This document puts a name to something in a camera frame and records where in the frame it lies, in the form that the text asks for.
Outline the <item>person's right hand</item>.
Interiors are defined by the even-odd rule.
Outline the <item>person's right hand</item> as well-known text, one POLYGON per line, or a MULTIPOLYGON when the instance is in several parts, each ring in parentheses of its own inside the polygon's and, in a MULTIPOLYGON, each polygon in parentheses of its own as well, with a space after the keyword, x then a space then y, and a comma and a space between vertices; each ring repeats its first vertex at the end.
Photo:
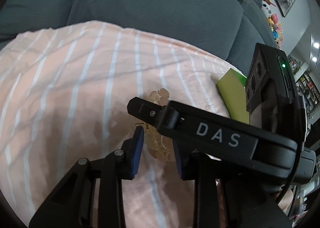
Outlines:
POLYGON ((286 212, 287 209, 290 207, 292 201, 293 201, 293 192, 292 190, 287 190, 285 195, 282 197, 281 201, 278 203, 279 208, 283 211, 286 212))

